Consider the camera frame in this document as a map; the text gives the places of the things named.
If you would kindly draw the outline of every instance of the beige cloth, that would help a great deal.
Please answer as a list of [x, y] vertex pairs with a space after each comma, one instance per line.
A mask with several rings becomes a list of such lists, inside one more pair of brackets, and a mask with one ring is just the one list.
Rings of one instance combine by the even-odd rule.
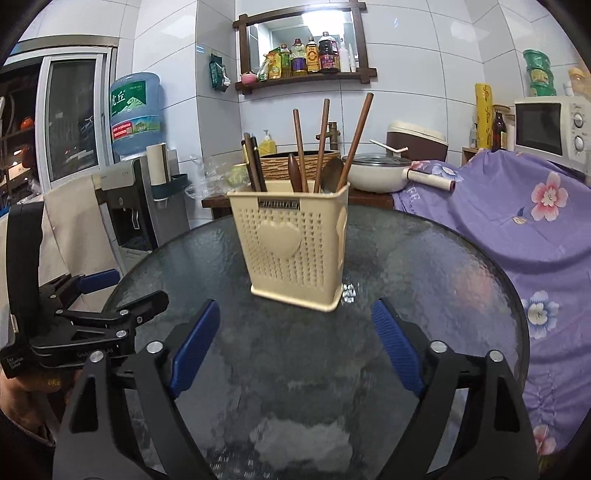
[[[109, 238], [103, 225], [90, 175], [79, 177], [50, 191], [43, 198], [43, 241], [39, 284], [60, 275], [90, 275], [115, 268]], [[6, 228], [8, 215], [0, 219], [0, 306], [8, 302], [6, 287]], [[114, 287], [81, 295], [73, 310], [99, 312]]]

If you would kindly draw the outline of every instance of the stacked green container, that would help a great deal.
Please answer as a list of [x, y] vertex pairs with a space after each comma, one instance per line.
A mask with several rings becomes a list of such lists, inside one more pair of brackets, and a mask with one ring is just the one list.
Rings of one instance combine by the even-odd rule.
[[548, 56], [537, 50], [525, 50], [523, 57], [527, 62], [527, 73], [530, 78], [530, 95], [556, 96], [554, 75]]

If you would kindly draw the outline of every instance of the microwave knob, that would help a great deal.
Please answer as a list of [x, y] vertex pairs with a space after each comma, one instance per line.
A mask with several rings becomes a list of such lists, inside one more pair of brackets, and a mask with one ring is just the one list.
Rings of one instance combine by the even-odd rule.
[[580, 113], [576, 113], [573, 117], [574, 125], [577, 128], [583, 128], [583, 117]]
[[585, 142], [581, 137], [574, 138], [574, 147], [577, 152], [582, 152], [585, 149]]

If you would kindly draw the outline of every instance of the bronze faucet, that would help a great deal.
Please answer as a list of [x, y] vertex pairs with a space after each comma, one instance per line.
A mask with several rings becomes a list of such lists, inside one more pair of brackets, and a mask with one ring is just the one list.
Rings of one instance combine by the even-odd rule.
[[[336, 122], [329, 122], [329, 130], [326, 136], [330, 139], [330, 149], [338, 151], [340, 132], [336, 128]], [[316, 135], [316, 140], [320, 140], [320, 134]]]

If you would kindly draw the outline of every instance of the purple tablecloth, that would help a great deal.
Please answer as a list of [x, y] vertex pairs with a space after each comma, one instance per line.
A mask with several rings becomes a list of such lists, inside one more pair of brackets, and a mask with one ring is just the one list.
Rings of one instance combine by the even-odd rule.
[[538, 453], [565, 448], [591, 407], [591, 190], [511, 152], [485, 151], [460, 169], [413, 168], [455, 179], [456, 190], [411, 182], [392, 194], [395, 207], [452, 228], [505, 270], [528, 319], [524, 400]]

